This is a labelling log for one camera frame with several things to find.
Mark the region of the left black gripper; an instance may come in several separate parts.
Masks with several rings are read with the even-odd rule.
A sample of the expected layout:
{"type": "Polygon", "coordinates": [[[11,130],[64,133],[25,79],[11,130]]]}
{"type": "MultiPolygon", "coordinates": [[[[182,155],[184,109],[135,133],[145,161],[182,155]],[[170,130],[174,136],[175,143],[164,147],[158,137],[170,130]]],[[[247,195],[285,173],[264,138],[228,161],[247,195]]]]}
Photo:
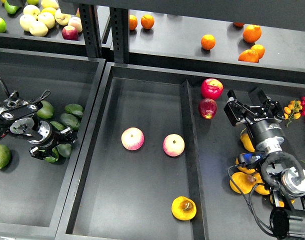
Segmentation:
{"type": "Polygon", "coordinates": [[[56,129],[50,122],[40,120],[37,130],[30,129],[28,142],[33,145],[29,149],[32,157],[44,160],[46,157],[54,156],[53,149],[61,144],[73,144],[77,140],[77,133],[70,127],[64,130],[56,129]]]}

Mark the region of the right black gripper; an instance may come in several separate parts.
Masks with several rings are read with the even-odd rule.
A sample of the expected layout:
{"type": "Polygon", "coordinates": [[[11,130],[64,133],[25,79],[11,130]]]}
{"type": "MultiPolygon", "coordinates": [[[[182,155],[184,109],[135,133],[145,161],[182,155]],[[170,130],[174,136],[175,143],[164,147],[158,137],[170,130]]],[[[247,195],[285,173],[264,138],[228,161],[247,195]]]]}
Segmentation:
{"type": "Polygon", "coordinates": [[[285,120],[281,104],[267,96],[261,88],[253,88],[248,96],[253,104],[256,117],[246,118],[250,110],[245,104],[237,100],[235,92],[230,89],[227,93],[228,101],[224,112],[232,126],[246,123],[246,128],[252,146],[255,150],[282,150],[281,144],[285,134],[279,124],[285,120]]]}

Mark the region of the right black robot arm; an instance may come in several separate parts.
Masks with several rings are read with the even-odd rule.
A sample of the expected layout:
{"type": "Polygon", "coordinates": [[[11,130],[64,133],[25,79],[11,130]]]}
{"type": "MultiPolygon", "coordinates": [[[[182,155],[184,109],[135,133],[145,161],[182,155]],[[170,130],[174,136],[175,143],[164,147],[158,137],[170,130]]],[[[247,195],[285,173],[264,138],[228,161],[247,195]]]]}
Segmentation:
{"type": "Polygon", "coordinates": [[[237,157],[237,166],[259,173],[261,185],[269,191],[273,209],[266,226],[257,216],[259,228],[278,240],[305,240],[305,205],[296,209],[292,200],[305,201],[305,170],[290,153],[282,150],[285,134],[280,123],[285,120],[282,106],[271,100],[260,88],[249,93],[252,106],[237,100],[234,91],[228,91],[224,107],[232,126],[244,124],[253,153],[237,157]]]}

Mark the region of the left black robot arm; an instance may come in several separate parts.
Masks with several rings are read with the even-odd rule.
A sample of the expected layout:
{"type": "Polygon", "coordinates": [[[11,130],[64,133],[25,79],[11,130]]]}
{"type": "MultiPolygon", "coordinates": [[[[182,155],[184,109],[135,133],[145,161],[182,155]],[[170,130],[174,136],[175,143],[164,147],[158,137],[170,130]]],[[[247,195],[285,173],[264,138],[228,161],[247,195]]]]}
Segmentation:
{"type": "Polygon", "coordinates": [[[73,144],[78,139],[71,127],[58,130],[37,115],[44,106],[42,100],[50,95],[50,90],[46,89],[37,99],[24,100],[18,91],[10,93],[1,77],[0,86],[5,94],[5,100],[0,102],[0,140],[6,135],[25,139],[33,145],[29,149],[30,155],[45,160],[55,156],[55,147],[73,144]]]}

